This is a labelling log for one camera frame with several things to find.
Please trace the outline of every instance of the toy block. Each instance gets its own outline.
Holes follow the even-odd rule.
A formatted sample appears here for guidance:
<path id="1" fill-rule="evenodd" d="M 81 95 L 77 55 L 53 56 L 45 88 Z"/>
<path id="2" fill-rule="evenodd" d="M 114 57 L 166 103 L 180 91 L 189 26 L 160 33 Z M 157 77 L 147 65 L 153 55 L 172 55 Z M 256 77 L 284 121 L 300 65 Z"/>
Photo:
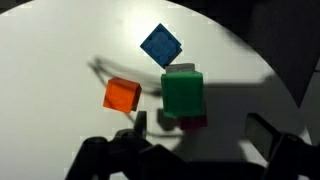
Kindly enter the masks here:
<path id="1" fill-rule="evenodd" d="M 202 73 L 194 71 L 162 74 L 161 86 L 165 117 L 204 114 Z"/>
<path id="2" fill-rule="evenodd" d="M 166 67 L 166 73 L 195 71 L 195 65 L 192 63 L 173 64 Z"/>
<path id="3" fill-rule="evenodd" d="M 181 43 L 160 23 L 140 47 L 162 68 L 182 51 Z"/>
<path id="4" fill-rule="evenodd" d="M 136 110 L 140 94 L 139 83 L 116 77 L 108 81 L 103 106 L 128 114 Z"/>
<path id="5" fill-rule="evenodd" d="M 196 130 L 208 126 L 206 108 L 204 115 L 178 118 L 179 127 L 183 131 Z"/>

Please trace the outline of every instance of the white table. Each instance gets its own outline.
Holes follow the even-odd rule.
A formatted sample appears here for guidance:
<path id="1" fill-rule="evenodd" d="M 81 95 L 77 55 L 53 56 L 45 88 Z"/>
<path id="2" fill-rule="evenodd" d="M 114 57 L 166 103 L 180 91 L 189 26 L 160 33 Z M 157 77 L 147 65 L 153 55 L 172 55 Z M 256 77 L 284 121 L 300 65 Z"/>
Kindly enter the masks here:
<path id="1" fill-rule="evenodd" d="M 159 86 L 165 71 L 139 47 L 159 23 L 182 43 L 173 64 L 195 63 L 204 74 L 209 126 L 183 138 L 148 136 L 151 143 L 186 160 L 265 165 L 242 138 L 246 114 L 253 111 L 309 141 L 278 76 L 216 22 L 162 0 L 38 0 L 0 15 L 0 179 L 63 179 L 84 139 L 111 140 L 117 130 L 132 127 L 123 113 L 102 107 L 105 87 L 88 63 L 100 58 L 114 75 L 143 89 Z M 161 107 L 161 98 L 141 95 L 138 110 L 148 111 L 148 131 L 183 134 L 161 130 Z"/>

